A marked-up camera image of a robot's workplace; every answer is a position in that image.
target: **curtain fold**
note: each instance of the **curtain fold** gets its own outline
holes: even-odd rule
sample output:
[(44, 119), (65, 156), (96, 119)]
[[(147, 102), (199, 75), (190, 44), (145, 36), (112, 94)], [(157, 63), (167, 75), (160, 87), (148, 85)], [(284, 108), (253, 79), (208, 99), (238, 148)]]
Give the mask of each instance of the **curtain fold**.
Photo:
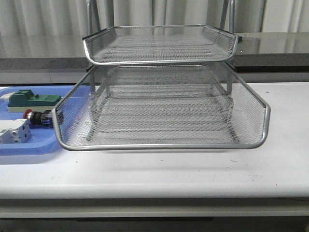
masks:
[[(223, 0), (97, 0), (101, 28), (208, 24)], [(0, 0), (0, 34), (87, 35), (86, 0)], [(235, 32), (309, 31), (309, 0), (236, 0)], [(225, 29), (228, 29), (228, 16)]]

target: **white table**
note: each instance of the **white table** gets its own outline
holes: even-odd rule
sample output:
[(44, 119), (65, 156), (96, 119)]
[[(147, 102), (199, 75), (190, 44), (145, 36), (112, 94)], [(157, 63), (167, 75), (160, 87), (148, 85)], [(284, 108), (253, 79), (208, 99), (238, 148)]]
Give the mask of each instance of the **white table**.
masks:
[[(239, 210), (239, 215), (248, 212), (241, 208), (246, 205), (252, 207), (252, 215), (258, 215), (253, 202), (264, 207), (270, 199), (263, 198), (309, 197), (309, 83), (250, 86), (271, 107), (269, 134), (261, 147), (93, 152), (60, 149), (46, 155), (1, 156), (0, 217), (51, 217), (57, 210), (63, 213), (58, 212), (60, 217), (128, 217), (139, 215), (141, 207), (151, 202), (151, 207), (158, 202), (162, 208), (155, 208), (156, 214), (148, 208), (143, 215), (158, 215), (163, 210), (161, 214), (167, 216), (196, 216), (200, 209), (203, 215), (213, 212), (228, 216), (229, 212), (224, 214), (218, 204)], [(209, 198), (216, 198), (218, 204), (212, 203), (209, 208), (209, 202), (215, 202)], [(238, 205), (237, 198), (250, 199), (242, 199)], [(31, 199), (46, 200), (34, 203)], [(97, 204), (101, 204), (94, 212), (92, 199), (100, 199)], [(20, 208), (21, 200), (29, 209)], [(38, 208), (38, 204), (48, 204), (48, 200), (55, 202), (56, 211)], [(293, 201), (296, 210), (289, 201), (271, 202), (274, 208), (270, 214), (279, 212), (283, 205), (287, 205), (286, 210), (299, 210), (296, 215), (309, 213), (308, 202)], [(169, 212), (169, 203), (170, 208), (178, 208)], [(183, 203), (190, 207), (187, 211), (183, 211)], [(126, 204), (133, 208), (126, 210)], [(208, 211), (198, 206), (208, 207)], [(284, 215), (284, 209), (281, 212), (278, 215)]]

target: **mesh desk organizer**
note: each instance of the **mesh desk organizer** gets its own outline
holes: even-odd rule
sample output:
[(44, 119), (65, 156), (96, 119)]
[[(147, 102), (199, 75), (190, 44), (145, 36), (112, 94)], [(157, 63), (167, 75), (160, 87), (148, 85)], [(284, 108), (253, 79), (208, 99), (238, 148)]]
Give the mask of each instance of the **mesh desk organizer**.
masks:
[(68, 150), (260, 146), (270, 107), (223, 62), (237, 43), (236, 35), (206, 25), (112, 27), (85, 37), (95, 66), (53, 110), (60, 144)]

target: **metal mesh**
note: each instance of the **metal mesh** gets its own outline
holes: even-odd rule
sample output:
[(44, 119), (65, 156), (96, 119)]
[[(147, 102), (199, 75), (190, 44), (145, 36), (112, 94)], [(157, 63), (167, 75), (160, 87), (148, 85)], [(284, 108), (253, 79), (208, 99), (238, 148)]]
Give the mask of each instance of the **metal mesh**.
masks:
[(70, 149), (246, 148), (266, 108), (221, 63), (99, 67), (57, 105), (56, 133)]
[(84, 40), (95, 64), (219, 61), (236, 51), (237, 36), (209, 26), (113, 27)]

